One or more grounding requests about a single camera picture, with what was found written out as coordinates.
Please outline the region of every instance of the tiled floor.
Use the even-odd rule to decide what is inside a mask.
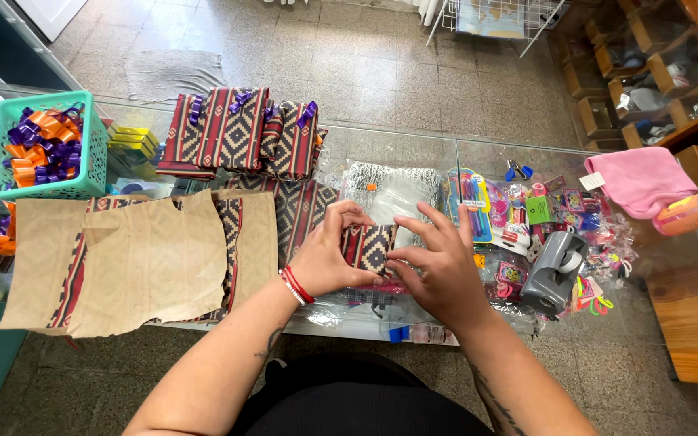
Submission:
[[[522,60],[509,44],[449,34],[425,47],[416,14],[318,0],[308,8],[258,2],[88,0],[51,49],[99,94],[127,95],[122,56],[129,50],[210,50],[223,55],[229,84],[315,99],[320,119],[576,148],[545,44]],[[387,144],[384,134],[377,144],[368,134],[331,135],[333,158],[419,166],[437,165],[444,153],[438,140],[411,150],[404,139]],[[514,152],[486,156],[471,147],[463,144],[460,155],[483,174]],[[582,161],[547,156],[527,158],[553,174],[569,174],[558,166],[574,165],[568,159]],[[614,301],[609,316],[549,323],[524,341],[602,434],[698,435],[698,385],[668,378],[672,367],[647,293],[630,287]],[[201,335],[142,327],[78,340],[75,351],[61,337],[30,334],[0,393],[0,435],[119,434]],[[378,352],[488,423],[458,348],[284,335],[273,355],[291,360],[322,351]]]
[[[50,47],[87,89],[125,97],[131,50],[207,50],[231,85],[311,100],[320,118],[580,148],[544,40],[429,29],[416,13],[301,0],[88,0]]]

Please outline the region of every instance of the arm tattoo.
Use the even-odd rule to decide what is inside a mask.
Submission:
[[[479,371],[478,368],[475,367],[475,365],[473,365],[470,362],[468,363],[470,364],[470,370],[473,371],[473,380],[475,381],[475,388],[479,390],[479,394],[481,394],[481,399],[483,400],[483,396],[487,395],[489,397],[490,402],[494,404],[494,407],[502,414],[503,417],[505,417],[505,420],[508,421],[509,426],[513,429],[513,431],[516,432],[515,434],[517,436],[527,436],[527,434],[524,433],[524,430],[522,430],[516,423],[516,421],[513,420],[513,417],[510,415],[510,410],[503,407],[502,404],[500,404],[499,401],[495,398],[494,394],[490,391],[489,386],[486,384],[486,377]],[[490,414],[492,426],[495,426],[494,421],[499,421],[497,420],[497,416],[494,415],[494,413],[489,407],[487,407],[487,411]]]
[[[259,358],[267,358],[271,353],[271,350],[274,349],[274,345],[276,345],[279,336],[282,335],[284,330],[285,329],[283,327],[279,327],[278,329],[274,330],[274,333],[271,333],[271,336],[268,337],[268,349],[264,352],[255,353],[255,356]]]

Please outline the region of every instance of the wire rack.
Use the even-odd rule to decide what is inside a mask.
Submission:
[[[555,21],[565,0],[444,0],[438,21],[456,32],[526,40],[527,53],[540,32]]]

